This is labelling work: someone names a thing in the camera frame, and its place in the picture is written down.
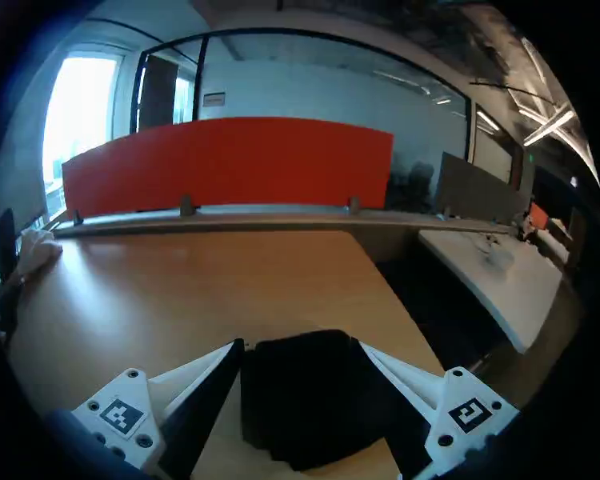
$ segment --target ceiling light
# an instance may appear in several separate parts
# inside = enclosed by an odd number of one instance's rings
[[[478,110],[478,116],[479,116],[479,117],[480,117],[482,120],[484,120],[485,122],[487,122],[487,123],[489,124],[489,126],[490,126],[491,128],[493,128],[494,130],[496,130],[496,131],[499,131],[499,130],[500,130],[500,127],[499,127],[499,126],[496,124],[496,122],[494,122],[494,121],[493,121],[493,120],[491,120],[489,117],[487,117],[487,116],[486,116],[486,114],[485,114],[483,111],[481,111],[481,110]]]
[[[478,128],[489,135],[493,135],[495,133],[493,130],[489,130],[488,128],[485,128],[482,125],[478,125]]]
[[[520,109],[520,114],[524,115],[525,117],[531,118],[532,120],[535,120],[540,125],[544,125],[549,121],[547,118],[544,118],[542,115],[534,112],[533,110],[529,110],[526,107]],[[591,159],[591,156],[588,154],[588,152],[585,152],[584,149],[581,148],[580,145],[570,135],[565,134],[559,128],[556,131],[552,132],[552,134],[560,138],[564,143],[570,146],[576,154],[578,154],[578,156],[584,161],[586,166],[589,167],[589,170],[591,170],[595,181],[598,183],[598,185],[600,185],[600,180],[598,180],[598,171],[596,170],[594,162]]]
[[[566,111],[564,114],[562,114],[558,118],[558,120],[556,120],[551,126],[549,126],[549,128],[541,130],[540,132],[536,131],[534,134],[531,134],[529,137],[527,137],[526,140],[524,141],[523,145],[529,146],[532,143],[536,143],[538,140],[540,140],[540,138],[544,138],[548,134],[556,131],[556,129],[558,127],[564,125],[569,120],[571,120],[573,117],[575,117],[575,112],[573,110]]]

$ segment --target orange desk divider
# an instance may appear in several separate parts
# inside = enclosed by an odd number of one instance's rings
[[[300,118],[221,118],[119,138],[62,165],[83,217],[240,203],[382,208],[393,135]]]

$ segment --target desk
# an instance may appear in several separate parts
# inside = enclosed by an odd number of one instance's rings
[[[337,231],[61,240],[24,292],[10,360],[34,408],[73,409],[122,370],[149,377],[242,337],[253,345],[341,329],[434,374],[443,370],[364,250]],[[232,389],[195,469],[204,478],[304,478],[240,437]],[[396,478],[384,441],[316,474]]]
[[[477,245],[483,234],[421,230],[418,237],[473,292],[513,344],[524,353],[554,302],[562,278],[534,246],[496,234],[500,244],[514,255],[514,264],[502,272],[486,260]]]

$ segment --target window frame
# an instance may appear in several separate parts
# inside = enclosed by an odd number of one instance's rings
[[[202,40],[202,44],[200,45],[200,51],[198,52],[198,68],[195,75],[194,82],[194,112],[192,122],[196,122],[199,120],[199,108],[200,108],[200,86],[202,84],[202,72],[204,71],[205,66],[205,56],[207,46],[209,44],[210,38],[216,37],[225,37],[225,36],[235,36],[235,35],[246,35],[246,34],[286,34],[286,35],[298,35],[303,37],[312,37],[312,38],[320,38],[323,40],[329,40],[332,42],[340,42],[351,46],[356,46],[358,48],[363,48],[365,50],[370,50],[375,52],[376,54],[380,54],[386,56],[388,58],[392,58],[397,62],[408,65],[415,70],[418,70],[424,74],[431,76],[433,79],[437,80],[441,84],[449,87],[453,92],[460,95],[461,98],[464,98],[466,104],[466,147],[465,147],[465,161],[470,160],[469,152],[470,152],[470,136],[471,136],[471,125],[472,125],[472,109],[471,109],[471,100],[470,98],[461,92],[458,88],[451,85],[445,79],[439,77],[434,74],[430,70],[424,68],[423,66],[418,65],[417,63],[408,60],[398,54],[389,52],[377,46],[369,45],[368,43],[360,42],[359,40],[353,40],[351,38],[345,38],[338,35],[326,34],[323,32],[317,32],[313,30],[304,30],[304,29],[295,29],[295,28],[285,28],[285,27],[252,27],[252,28],[237,28],[237,29],[228,29],[228,30],[216,30],[212,32],[205,32],[203,34],[191,35],[188,37],[178,38],[172,40],[170,42],[164,42],[160,45],[153,46],[147,50],[144,50],[140,53],[140,58],[138,59],[138,66],[136,67],[136,75],[134,80],[134,88],[132,93],[131,105],[132,110],[130,112],[130,130],[129,132],[137,132],[137,111],[138,111],[138,90],[140,84],[140,76],[142,74],[142,68],[145,65],[145,62],[149,55],[154,54],[155,52],[159,52],[160,50],[173,48],[174,46],[178,46],[183,43],[194,42],[196,40]]]

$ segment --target glass partition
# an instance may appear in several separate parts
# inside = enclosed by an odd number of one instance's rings
[[[430,212],[442,155],[467,159],[468,99],[394,54],[326,34],[273,30],[214,32],[147,50],[132,114],[137,130],[231,117],[380,130],[394,136],[385,208]]]

